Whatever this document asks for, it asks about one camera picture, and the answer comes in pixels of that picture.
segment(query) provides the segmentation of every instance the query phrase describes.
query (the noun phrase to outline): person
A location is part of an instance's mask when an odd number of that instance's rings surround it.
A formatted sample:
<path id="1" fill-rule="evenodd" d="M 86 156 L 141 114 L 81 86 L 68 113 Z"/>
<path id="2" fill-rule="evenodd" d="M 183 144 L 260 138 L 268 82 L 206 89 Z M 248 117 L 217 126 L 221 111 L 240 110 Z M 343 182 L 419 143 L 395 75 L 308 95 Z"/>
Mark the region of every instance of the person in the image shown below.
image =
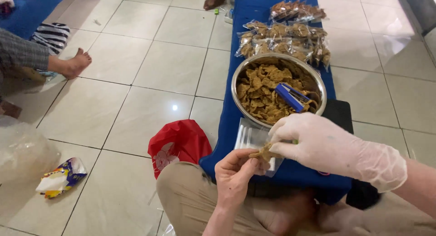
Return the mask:
<path id="1" fill-rule="evenodd" d="M 0 114 L 17 118 L 21 108 L 5 101 L 1 95 L 3 72 L 12 67 L 30 67 L 41 71 L 57 72 L 67 79 L 74 79 L 92 62 L 82 48 L 69 60 L 50 55 L 47 47 L 24 40 L 0 28 Z"/>
<path id="2" fill-rule="evenodd" d="M 289 235 L 305 224 L 316 235 L 436 235 L 435 169 L 312 113 L 282 118 L 269 134 L 270 151 L 369 182 L 385 194 L 365 211 L 342 202 L 316 211 L 310 191 L 280 199 L 246 196 L 249 179 L 261 174 L 263 165 L 248 158 L 256 150 L 233 150 L 215 165 L 216 185 L 198 165 L 179 162 L 162 170 L 157 194 L 176 235 Z M 299 143 L 281 142 L 294 139 Z"/>
<path id="3" fill-rule="evenodd" d="M 226 0 L 206 0 L 204 1 L 203 8 L 204 10 L 212 10 L 216 9 L 219 6 L 223 5 Z"/>

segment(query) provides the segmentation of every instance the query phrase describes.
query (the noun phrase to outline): tiled floor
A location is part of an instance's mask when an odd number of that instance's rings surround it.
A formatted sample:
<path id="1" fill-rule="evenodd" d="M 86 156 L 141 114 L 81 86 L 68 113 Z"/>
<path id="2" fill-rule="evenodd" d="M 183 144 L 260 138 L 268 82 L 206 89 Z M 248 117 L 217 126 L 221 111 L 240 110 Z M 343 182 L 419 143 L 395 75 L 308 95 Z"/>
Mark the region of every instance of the tiled floor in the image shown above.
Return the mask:
<path id="1" fill-rule="evenodd" d="M 38 178 L 0 187 L 0 234 L 150 235 L 168 225 L 155 194 L 148 140 L 164 124 L 196 120 L 214 147 L 232 26 L 204 0 L 64 0 L 47 22 L 72 28 L 60 58 L 78 47 L 93 63 L 79 78 L 7 86 L 62 151 L 89 175 L 58 199 Z M 352 106 L 355 134 L 436 167 L 436 68 L 398 0 L 319 0 L 332 50 L 337 98 Z"/>

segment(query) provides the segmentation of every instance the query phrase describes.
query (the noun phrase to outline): blue mat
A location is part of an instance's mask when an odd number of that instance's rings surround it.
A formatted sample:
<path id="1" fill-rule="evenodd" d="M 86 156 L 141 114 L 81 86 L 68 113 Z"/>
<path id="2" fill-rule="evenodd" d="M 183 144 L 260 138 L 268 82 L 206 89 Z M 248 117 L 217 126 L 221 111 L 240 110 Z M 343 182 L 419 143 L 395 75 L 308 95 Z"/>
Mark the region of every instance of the blue mat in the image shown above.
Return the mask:
<path id="1" fill-rule="evenodd" d="M 30 36 L 62 0 L 14 0 L 10 14 L 1 14 L 0 27 L 29 40 Z"/>
<path id="2" fill-rule="evenodd" d="M 246 24 L 253 19 L 261 22 L 268 22 L 270 7 L 280 1 L 282 0 L 235 0 L 230 67 L 227 77 L 224 105 L 218 129 L 218 142 L 212 154 L 203 157 L 199 162 L 203 170 L 211 177 L 215 177 L 215 164 L 233 150 L 238 133 L 239 120 L 243 117 L 233 101 L 230 89 L 233 73 L 244 60 L 243 57 L 234 56 L 239 47 L 239 38 L 236 33 L 247 31 L 247 29 L 243 27 L 243 24 Z M 318 5 L 317 0 L 306 1 L 308 4 Z M 311 24 L 311 26 L 322 27 L 322 24 L 314 23 Z M 335 99 L 336 95 L 330 69 L 326 71 L 324 66 L 320 66 L 318 70 L 321 72 L 321 77 L 327 90 L 327 97 Z M 285 160 L 274 177 L 254 176 L 251 181 L 270 182 L 299 187 L 314 187 L 317 188 L 316 198 L 320 202 L 324 202 L 328 205 L 337 203 L 351 189 L 351 178 L 349 177 L 338 175 L 323 176 L 317 171 L 302 166 L 292 160 Z"/>

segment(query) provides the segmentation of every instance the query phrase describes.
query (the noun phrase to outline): stainless steel bowl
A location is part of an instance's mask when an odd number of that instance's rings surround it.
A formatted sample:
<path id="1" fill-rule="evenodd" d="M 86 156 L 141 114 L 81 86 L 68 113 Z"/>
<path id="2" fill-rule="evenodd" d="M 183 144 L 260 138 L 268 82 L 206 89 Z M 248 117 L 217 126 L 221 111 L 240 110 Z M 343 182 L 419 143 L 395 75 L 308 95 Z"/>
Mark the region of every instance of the stainless steel bowl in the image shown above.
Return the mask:
<path id="1" fill-rule="evenodd" d="M 306 79 L 312 81 L 311 87 L 313 88 L 313 90 L 317 91 L 317 93 L 320 96 L 320 102 L 318 104 L 318 108 L 316 109 L 315 114 L 321 116 L 324 112 L 327 103 L 327 94 L 326 94 L 326 88 L 324 86 L 324 83 L 321 77 L 319 76 L 319 74 L 315 71 L 315 69 L 313 69 L 307 63 L 304 63 L 301 60 L 298 60 L 290 55 L 284 55 L 278 53 L 266 53 L 266 54 L 252 56 L 244 60 L 235 70 L 235 73 L 233 74 L 233 78 L 232 78 L 232 96 L 233 96 L 233 100 L 235 101 L 235 104 L 238 106 L 239 110 L 243 113 L 243 115 L 262 129 L 270 129 L 272 125 L 259 121 L 255 117 L 251 116 L 251 114 L 244 109 L 244 107 L 241 105 L 241 102 L 238 99 L 238 95 L 236 94 L 236 81 L 239 77 L 239 74 L 241 74 L 241 72 L 243 72 L 245 69 L 250 68 L 253 64 L 258 64 L 258 65 L 271 64 L 272 62 L 274 61 L 278 62 L 279 60 L 281 60 L 281 62 L 284 64 L 290 63 L 299 66 L 303 72 L 307 73 L 308 78 Z"/>

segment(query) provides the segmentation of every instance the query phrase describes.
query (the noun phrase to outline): striped cloth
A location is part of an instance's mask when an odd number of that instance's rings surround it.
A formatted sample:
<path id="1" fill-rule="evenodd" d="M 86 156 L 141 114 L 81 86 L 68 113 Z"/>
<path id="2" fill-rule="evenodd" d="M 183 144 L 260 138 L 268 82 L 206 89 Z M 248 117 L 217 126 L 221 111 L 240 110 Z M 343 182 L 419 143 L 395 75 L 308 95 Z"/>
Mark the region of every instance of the striped cloth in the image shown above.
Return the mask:
<path id="1" fill-rule="evenodd" d="M 41 24 L 30 41 L 46 46 L 50 55 L 58 55 L 64 49 L 70 28 L 61 23 Z"/>

